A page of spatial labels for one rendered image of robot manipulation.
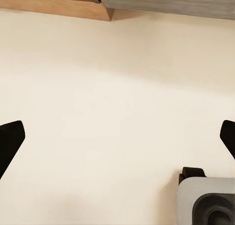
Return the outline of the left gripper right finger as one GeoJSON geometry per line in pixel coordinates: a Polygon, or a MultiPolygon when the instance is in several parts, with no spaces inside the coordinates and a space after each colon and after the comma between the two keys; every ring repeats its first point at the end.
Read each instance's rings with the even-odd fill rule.
{"type": "Polygon", "coordinates": [[[229,120],[223,121],[220,139],[235,159],[235,122],[229,120]]]}

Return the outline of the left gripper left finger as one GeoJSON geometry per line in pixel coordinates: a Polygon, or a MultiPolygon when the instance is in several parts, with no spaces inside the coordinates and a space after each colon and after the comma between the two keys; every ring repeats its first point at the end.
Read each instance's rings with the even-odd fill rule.
{"type": "Polygon", "coordinates": [[[0,178],[4,175],[24,140],[25,131],[21,120],[0,125],[0,178]]]}

